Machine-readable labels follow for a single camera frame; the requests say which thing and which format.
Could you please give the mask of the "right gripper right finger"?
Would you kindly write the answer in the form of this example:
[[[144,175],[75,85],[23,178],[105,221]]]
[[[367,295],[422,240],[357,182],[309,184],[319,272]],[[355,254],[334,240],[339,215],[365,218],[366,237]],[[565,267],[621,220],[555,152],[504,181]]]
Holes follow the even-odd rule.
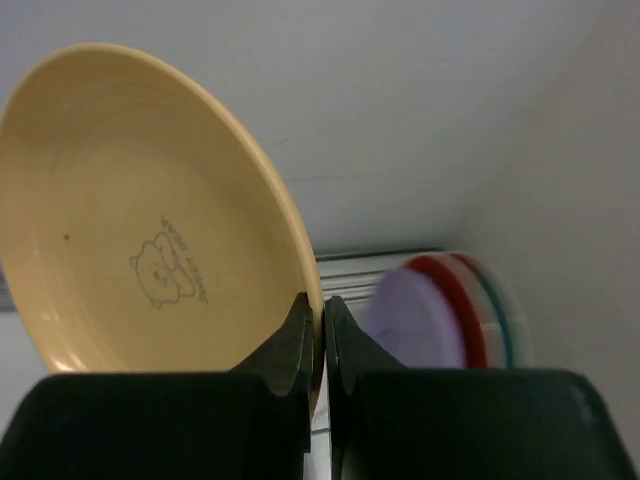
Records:
[[[608,408],[549,369],[411,369],[324,311],[335,479],[634,479]]]

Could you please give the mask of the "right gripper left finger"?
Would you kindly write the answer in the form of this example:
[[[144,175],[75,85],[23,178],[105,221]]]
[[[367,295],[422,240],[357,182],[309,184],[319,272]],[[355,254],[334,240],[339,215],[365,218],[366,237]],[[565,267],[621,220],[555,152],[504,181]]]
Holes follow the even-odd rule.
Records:
[[[227,372],[57,374],[9,424],[13,479],[300,479],[311,447],[313,315]]]

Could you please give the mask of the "red teal floral plate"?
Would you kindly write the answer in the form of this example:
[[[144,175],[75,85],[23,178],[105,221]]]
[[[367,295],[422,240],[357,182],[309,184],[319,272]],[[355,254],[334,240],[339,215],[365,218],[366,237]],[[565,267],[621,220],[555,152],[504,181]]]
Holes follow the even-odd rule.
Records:
[[[481,315],[473,304],[459,265],[449,254],[436,252],[415,256],[406,261],[404,266],[431,280],[443,293],[462,334],[466,366],[487,368],[489,356],[481,329]]]
[[[496,317],[503,351],[502,365],[525,367],[533,362],[533,349],[525,311],[514,289],[491,267],[470,254],[450,253],[476,278]]]

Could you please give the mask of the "purple plate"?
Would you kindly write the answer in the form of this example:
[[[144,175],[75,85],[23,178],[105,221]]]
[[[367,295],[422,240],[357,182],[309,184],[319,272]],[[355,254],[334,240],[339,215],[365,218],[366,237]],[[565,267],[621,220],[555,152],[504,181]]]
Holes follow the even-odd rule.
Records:
[[[433,281],[409,268],[399,267],[381,278],[361,327],[407,367],[467,366],[452,307]]]

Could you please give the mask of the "tan plate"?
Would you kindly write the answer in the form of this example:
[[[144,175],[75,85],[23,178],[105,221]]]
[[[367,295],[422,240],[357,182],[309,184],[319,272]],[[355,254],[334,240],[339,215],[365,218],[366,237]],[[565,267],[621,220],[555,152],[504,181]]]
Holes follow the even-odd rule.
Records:
[[[1,264],[55,373],[228,371],[323,295],[277,169],[206,89],[108,43],[47,55],[1,115]]]

